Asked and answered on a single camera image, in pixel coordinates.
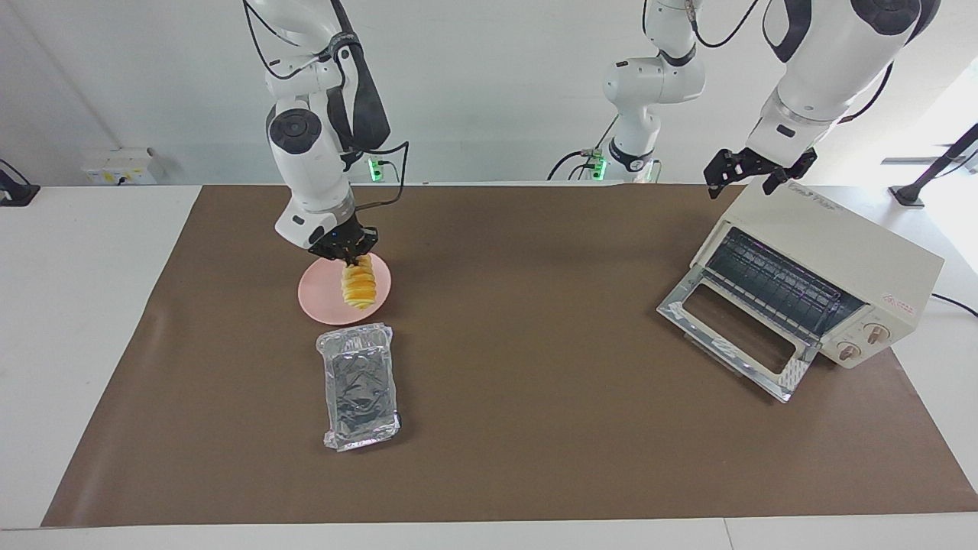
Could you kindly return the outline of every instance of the green light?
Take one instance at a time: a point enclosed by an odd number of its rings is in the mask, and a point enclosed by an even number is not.
[[[591,179],[596,181],[602,181],[604,179],[604,173],[608,169],[608,162],[604,157],[598,157],[597,163],[595,164],[595,171],[591,174]]]
[[[380,162],[374,159],[367,159],[367,164],[370,166],[370,177],[374,182],[379,182],[383,179],[383,168],[380,167]]]

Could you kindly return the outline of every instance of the white wall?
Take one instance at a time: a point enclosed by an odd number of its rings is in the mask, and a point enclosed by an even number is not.
[[[412,140],[415,181],[542,179],[613,116],[605,66],[654,55],[641,0],[345,3],[387,106],[389,143]],[[747,4],[708,3],[703,33],[726,35]],[[781,74],[760,16],[728,47],[701,51],[700,99],[661,109],[664,181],[698,181],[719,148],[742,147]],[[0,30],[21,28],[0,35],[0,155],[40,183],[83,183],[80,150],[113,139],[154,148],[174,182],[281,181],[262,129],[271,99],[238,0],[0,0],[0,17]],[[877,106],[823,143],[807,179],[840,183],[877,163],[978,55],[976,20],[978,3],[945,0]],[[39,46],[25,44],[31,35]],[[32,65],[45,57],[46,69]],[[52,84],[57,67],[65,78]],[[65,99],[71,90],[80,101]]]

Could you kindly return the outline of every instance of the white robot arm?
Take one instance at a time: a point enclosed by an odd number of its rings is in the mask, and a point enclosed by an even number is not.
[[[292,192],[275,228],[315,255],[354,264],[378,233],[357,220],[346,171],[390,133],[360,41],[339,0],[244,0],[244,8],[252,37],[254,16],[306,52],[269,64],[255,39],[276,98],[265,128]]]
[[[771,194],[802,177],[813,146],[934,18],[940,0],[771,0],[764,35],[786,64],[740,153],[722,150],[703,171],[714,199],[728,184],[769,174]]]
[[[703,0],[648,0],[645,36],[659,49],[654,58],[616,63],[604,78],[604,96],[619,114],[618,131],[608,145],[606,177],[646,181],[660,121],[655,105],[691,101],[703,92],[705,73],[696,57],[696,38],[687,4],[698,10]]]

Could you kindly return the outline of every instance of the croissant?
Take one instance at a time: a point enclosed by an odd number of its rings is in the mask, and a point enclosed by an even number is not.
[[[343,301],[357,309],[367,309],[377,301],[377,282],[368,255],[357,258],[357,265],[343,268]]]

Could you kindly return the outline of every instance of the electrical socket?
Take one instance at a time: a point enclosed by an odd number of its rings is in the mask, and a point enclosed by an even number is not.
[[[82,171],[95,185],[156,185],[162,166],[148,149],[90,151]]]
[[[370,170],[370,179],[374,183],[383,181],[383,164],[380,157],[367,157],[367,167]]]

